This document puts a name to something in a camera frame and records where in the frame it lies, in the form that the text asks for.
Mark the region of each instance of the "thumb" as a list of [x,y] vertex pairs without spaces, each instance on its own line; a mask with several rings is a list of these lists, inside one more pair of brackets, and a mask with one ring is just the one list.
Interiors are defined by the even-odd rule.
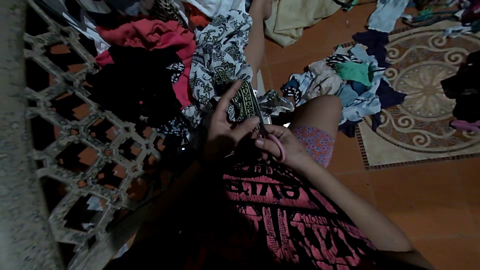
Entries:
[[240,123],[234,130],[232,130],[233,138],[238,142],[243,137],[245,137],[248,133],[252,132],[252,130],[258,125],[260,122],[260,118],[257,116],[252,116],[247,120]]
[[263,139],[263,138],[256,139],[255,145],[258,148],[269,152],[275,158],[280,158],[280,155],[281,155],[280,148],[278,148],[278,145],[276,145],[274,141],[271,141],[269,139]]

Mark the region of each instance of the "ornate floor pattern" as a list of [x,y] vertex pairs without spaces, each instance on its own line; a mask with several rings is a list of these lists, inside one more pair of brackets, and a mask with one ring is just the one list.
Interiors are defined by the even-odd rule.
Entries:
[[449,126],[455,100],[448,99],[440,85],[455,75],[469,53],[480,50],[479,34],[443,37],[453,25],[445,21],[390,36],[392,66],[385,76],[407,97],[401,105],[382,110],[377,132],[371,130],[369,117],[360,123],[357,139],[366,169],[480,155],[480,134]]

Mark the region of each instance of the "orange floor tile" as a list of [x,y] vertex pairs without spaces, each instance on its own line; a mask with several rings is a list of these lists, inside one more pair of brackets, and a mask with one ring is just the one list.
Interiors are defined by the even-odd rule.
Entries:
[[[352,41],[374,9],[372,4],[338,11],[286,48],[266,39],[265,88],[279,90],[292,73],[302,73],[336,45]],[[397,22],[396,28],[402,27]],[[479,166],[476,158],[367,171],[357,140],[339,133],[328,168],[398,224],[438,270],[473,270],[480,256]]]

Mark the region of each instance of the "pink floral shorts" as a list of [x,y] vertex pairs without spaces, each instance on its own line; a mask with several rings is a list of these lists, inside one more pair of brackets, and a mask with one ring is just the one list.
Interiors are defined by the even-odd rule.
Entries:
[[314,160],[328,166],[335,140],[326,131],[311,126],[299,126],[291,131]]

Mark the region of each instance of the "scissors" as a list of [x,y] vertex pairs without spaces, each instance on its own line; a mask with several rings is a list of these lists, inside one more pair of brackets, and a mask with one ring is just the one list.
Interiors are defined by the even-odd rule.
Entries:
[[244,82],[242,85],[247,85],[248,86],[249,94],[250,94],[250,96],[252,96],[253,110],[255,112],[255,115],[258,118],[260,118],[260,122],[258,123],[258,133],[260,134],[260,136],[262,138],[267,138],[267,139],[275,142],[276,145],[278,146],[278,148],[280,149],[280,157],[278,159],[276,159],[275,157],[272,157],[273,160],[275,160],[276,162],[280,162],[280,163],[284,162],[285,161],[285,149],[283,148],[283,145],[278,140],[278,138],[275,137],[275,135],[270,134],[267,131],[267,129],[265,128],[265,123],[264,123],[264,120],[262,118],[262,113],[260,112],[260,106],[258,105],[257,98],[255,96],[255,93],[253,92],[252,85],[250,83],[247,83],[247,82]]

